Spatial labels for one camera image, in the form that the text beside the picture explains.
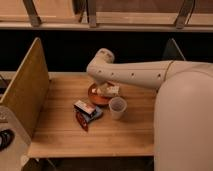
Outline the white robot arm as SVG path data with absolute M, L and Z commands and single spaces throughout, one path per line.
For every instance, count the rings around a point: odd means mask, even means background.
M 87 65 L 96 83 L 153 88 L 154 170 L 213 171 L 213 63 L 122 63 L 102 48 Z

